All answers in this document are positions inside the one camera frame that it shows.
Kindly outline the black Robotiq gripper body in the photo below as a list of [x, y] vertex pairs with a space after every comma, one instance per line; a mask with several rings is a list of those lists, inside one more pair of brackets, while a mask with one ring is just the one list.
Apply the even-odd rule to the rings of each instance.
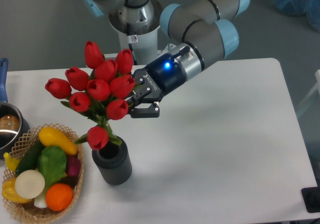
[[139, 86], [132, 95], [134, 104], [159, 102], [186, 82], [185, 71], [178, 63], [179, 56], [179, 53], [166, 53], [144, 68], [134, 71], [133, 75], [144, 77], [144, 84]]

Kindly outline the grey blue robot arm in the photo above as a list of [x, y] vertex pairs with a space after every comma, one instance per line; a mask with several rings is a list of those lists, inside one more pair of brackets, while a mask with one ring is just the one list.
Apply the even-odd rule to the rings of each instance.
[[157, 0], [83, 0], [97, 17], [108, 16], [122, 49], [130, 49], [138, 84], [128, 101], [132, 118], [157, 118], [159, 102], [239, 45], [231, 23], [250, 0], [198, 0], [162, 7]]

